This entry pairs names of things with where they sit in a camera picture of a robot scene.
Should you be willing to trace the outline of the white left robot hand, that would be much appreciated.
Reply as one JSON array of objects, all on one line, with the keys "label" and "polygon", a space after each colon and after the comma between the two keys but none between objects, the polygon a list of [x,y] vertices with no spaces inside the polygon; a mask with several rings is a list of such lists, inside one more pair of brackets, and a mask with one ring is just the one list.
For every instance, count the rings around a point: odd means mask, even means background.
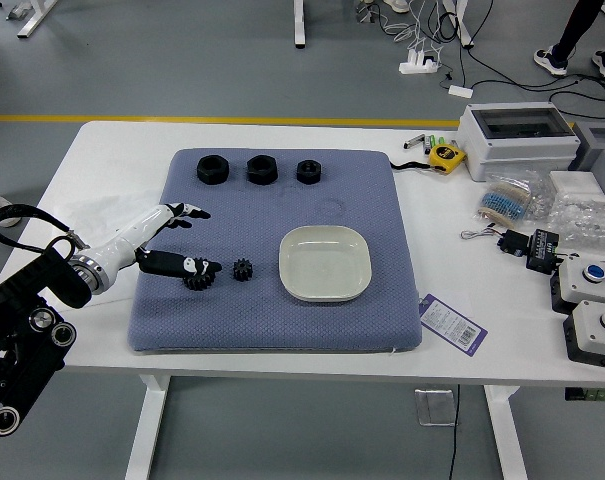
[{"label": "white left robot hand", "polygon": [[114,285],[118,272],[133,264],[145,273],[181,278],[192,289],[205,289],[221,271],[220,263],[149,250],[146,244],[164,228],[189,228],[191,224],[187,218],[209,217],[208,212],[190,204],[157,205],[125,226],[106,244],[74,255],[70,265],[94,295],[106,292]]}]

